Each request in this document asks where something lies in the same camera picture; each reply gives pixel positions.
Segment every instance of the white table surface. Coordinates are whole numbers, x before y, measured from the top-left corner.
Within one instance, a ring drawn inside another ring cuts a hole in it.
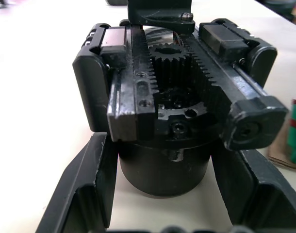
[[[226,17],[278,48],[268,93],[296,98],[296,26],[253,0],[194,0],[197,24]],[[72,62],[95,23],[112,26],[125,7],[105,0],[26,0],[0,10],[0,233],[33,233],[65,167],[91,135]],[[296,172],[281,169],[296,190]],[[191,192],[152,199],[119,167],[111,229],[168,225],[186,230],[230,227],[212,164]]]

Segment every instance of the spur gear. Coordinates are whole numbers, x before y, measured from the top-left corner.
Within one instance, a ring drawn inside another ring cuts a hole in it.
[[[183,46],[159,44],[149,48],[160,91],[190,85],[191,58]]]

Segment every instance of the black cylinder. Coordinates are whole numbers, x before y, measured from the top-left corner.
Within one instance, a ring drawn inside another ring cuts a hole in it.
[[[179,150],[121,143],[120,164],[128,181],[154,196],[171,197],[196,187],[206,172],[210,144]]]

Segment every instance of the table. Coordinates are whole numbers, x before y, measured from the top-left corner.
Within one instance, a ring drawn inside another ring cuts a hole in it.
[[[273,44],[265,90],[296,98],[296,26],[253,0],[194,0],[197,24],[226,17]],[[95,23],[112,26],[125,7],[105,0],[26,0],[0,10],[0,233],[33,233],[65,167],[91,135],[72,62]],[[296,190],[296,173],[280,169]],[[191,192],[152,199],[118,168],[111,229],[168,225],[225,231],[231,225],[210,163]]]

